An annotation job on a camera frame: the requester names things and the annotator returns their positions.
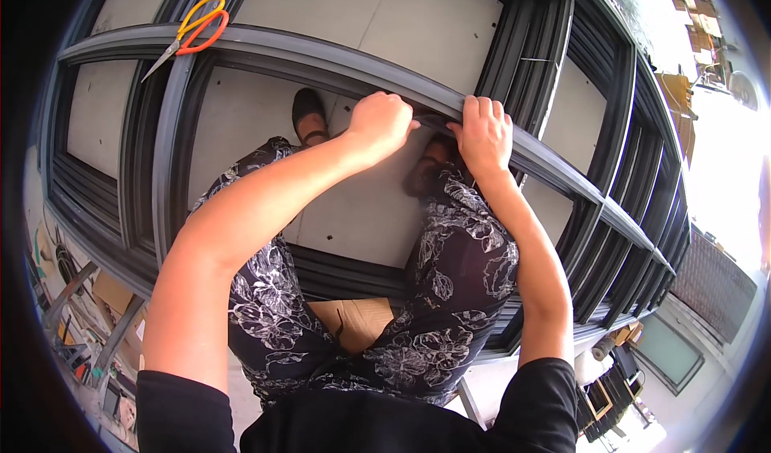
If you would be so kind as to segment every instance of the hand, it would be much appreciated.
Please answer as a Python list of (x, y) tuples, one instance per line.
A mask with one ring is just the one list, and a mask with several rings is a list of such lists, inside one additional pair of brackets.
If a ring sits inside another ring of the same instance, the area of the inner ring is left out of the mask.
[(512, 122), (499, 101), (468, 95), (463, 125), (450, 122), (447, 127), (455, 133), (460, 155), (477, 181), (510, 173)]
[(399, 95), (375, 92), (353, 107), (351, 125), (342, 138), (364, 167), (372, 167), (399, 150), (410, 131), (419, 127), (419, 121), (412, 120), (412, 107)]

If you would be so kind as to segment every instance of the floral pants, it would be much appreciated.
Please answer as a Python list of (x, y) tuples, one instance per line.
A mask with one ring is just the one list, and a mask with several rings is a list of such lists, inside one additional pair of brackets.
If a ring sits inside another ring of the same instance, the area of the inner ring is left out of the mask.
[[(218, 178), (194, 210), (297, 150), (282, 137), (270, 139)], [(436, 173), (406, 268), (414, 299), (363, 353), (350, 356), (305, 303), (281, 234), (238, 271), (228, 342), (264, 408), (299, 388), (374, 390), (442, 406), (449, 400), (513, 292), (519, 253), (457, 169)]]

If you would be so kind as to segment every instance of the bright light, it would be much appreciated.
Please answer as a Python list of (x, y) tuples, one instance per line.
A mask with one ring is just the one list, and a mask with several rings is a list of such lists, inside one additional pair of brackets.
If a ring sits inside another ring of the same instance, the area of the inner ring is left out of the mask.
[(745, 270), (760, 261), (758, 182), (771, 152), (769, 112), (752, 111), (725, 94), (694, 88), (696, 143), (687, 173), (689, 212)]

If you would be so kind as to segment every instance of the building wall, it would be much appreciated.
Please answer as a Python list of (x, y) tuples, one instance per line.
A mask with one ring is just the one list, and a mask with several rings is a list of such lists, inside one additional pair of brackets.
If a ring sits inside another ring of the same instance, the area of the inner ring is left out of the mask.
[(669, 453), (691, 448), (726, 400), (738, 372), (747, 359), (747, 353), (755, 338), (760, 315), (763, 312), (763, 298), (768, 293), (766, 276), (762, 272), (752, 271), (749, 275), (758, 289), (749, 307), (747, 318), (742, 323), (736, 339), (730, 344), (722, 347), (715, 346), (670, 302), (669, 298), (657, 310), (663, 321), (674, 327), (704, 353), (705, 363), (678, 396), (675, 396), (653, 371), (641, 365), (641, 369), (645, 372), (645, 385), (641, 398), (667, 431), (666, 438), (655, 448), (655, 451)]

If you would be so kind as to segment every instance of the black sleeve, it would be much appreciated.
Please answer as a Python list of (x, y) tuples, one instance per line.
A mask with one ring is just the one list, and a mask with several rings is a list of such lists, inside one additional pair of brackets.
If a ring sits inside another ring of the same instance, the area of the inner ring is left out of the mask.
[(230, 400), (222, 391), (198, 381), (140, 371), (137, 437), (142, 453), (234, 453)]
[(526, 363), (509, 382), (489, 434), (535, 451), (575, 451), (575, 372), (555, 357)]

